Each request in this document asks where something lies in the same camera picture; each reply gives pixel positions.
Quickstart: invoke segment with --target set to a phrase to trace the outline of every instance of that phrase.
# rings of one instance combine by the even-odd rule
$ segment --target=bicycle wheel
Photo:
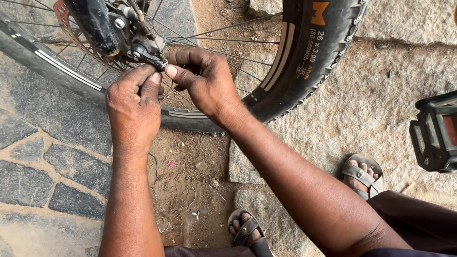
[[[172,0],[166,0],[163,3],[162,1],[155,10],[150,11],[149,16],[154,14],[155,17],[157,14],[157,17],[160,17],[160,8],[167,4],[166,1]],[[119,73],[136,65],[108,63],[101,56],[96,56],[84,37],[79,36],[78,25],[71,17],[65,24],[70,32],[63,32],[68,37],[77,37],[77,41],[74,43],[75,40],[62,37],[63,18],[58,19],[59,14],[53,0],[34,0],[28,4],[14,0],[1,0],[1,3],[4,6],[0,11],[0,30],[3,32],[0,33],[0,50],[45,78],[96,104],[104,106],[104,93],[109,84]],[[210,49],[209,46],[207,48],[227,56],[234,76],[237,73],[244,73],[257,81],[256,87],[252,90],[242,88],[238,90],[244,93],[242,101],[258,120],[271,122],[303,103],[304,99],[322,85],[348,47],[366,6],[367,0],[328,0],[327,2],[283,0],[281,13],[258,18],[240,10],[242,15],[238,22],[221,23],[235,24],[211,28],[194,35],[183,35],[164,24],[164,21],[159,21],[158,18],[154,20],[154,24],[157,22],[164,30],[170,32],[170,36],[163,35],[170,42],[174,41],[174,44],[168,45],[170,47],[183,45],[220,47],[223,44],[222,50]],[[273,40],[267,37],[249,40],[245,38],[246,33],[243,35],[241,31],[236,30],[237,28],[247,30],[250,24],[261,26],[267,22],[280,31],[277,35],[273,35]],[[235,34],[235,39],[229,38],[228,35],[227,38],[214,38],[212,35],[218,33],[225,35],[225,31]],[[219,42],[219,45],[207,42]],[[253,55],[246,53],[236,51],[228,53],[227,48],[224,51],[226,45],[229,47],[231,43],[234,44],[231,49],[236,49],[238,46],[236,44],[240,43],[253,44],[255,47],[250,49],[254,51],[262,49],[267,54],[273,54],[274,58],[271,57],[270,62],[265,62],[251,59]],[[262,77],[239,67],[242,61],[261,65],[265,70]],[[174,91],[172,86],[164,80],[163,87],[168,89],[168,94],[162,101],[161,125],[163,127],[196,132],[223,131],[195,108],[188,95]]]

